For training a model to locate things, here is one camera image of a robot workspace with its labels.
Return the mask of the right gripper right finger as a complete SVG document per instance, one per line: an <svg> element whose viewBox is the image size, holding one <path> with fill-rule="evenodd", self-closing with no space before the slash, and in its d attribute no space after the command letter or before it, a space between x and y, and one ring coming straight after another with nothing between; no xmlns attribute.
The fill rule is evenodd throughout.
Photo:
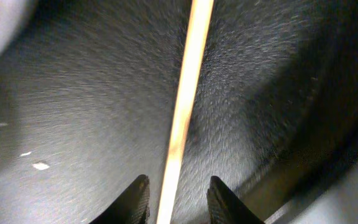
<svg viewBox="0 0 358 224"><path fill-rule="evenodd" d="M210 179L207 202L211 224L265 224L215 175Z"/></svg>

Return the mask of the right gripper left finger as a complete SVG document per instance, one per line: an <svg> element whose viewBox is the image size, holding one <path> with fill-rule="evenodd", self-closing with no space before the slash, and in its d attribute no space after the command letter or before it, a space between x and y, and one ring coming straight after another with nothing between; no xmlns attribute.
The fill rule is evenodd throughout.
<svg viewBox="0 0 358 224"><path fill-rule="evenodd" d="M146 224L149 218L150 180L139 175L90 224Z"/></svg>

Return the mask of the wooden chopstick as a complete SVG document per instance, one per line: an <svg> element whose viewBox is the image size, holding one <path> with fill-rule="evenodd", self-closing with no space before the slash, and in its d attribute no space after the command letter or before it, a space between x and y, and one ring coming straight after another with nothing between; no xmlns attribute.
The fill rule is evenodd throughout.
<svg viewBox="0 0 358 224"><path fill-rule="evenodd" d="M167 160L157 213L157 224L172 218L191 113L213 11L213 0L193 0L186 33L180 80L172 120Z"/></svg>

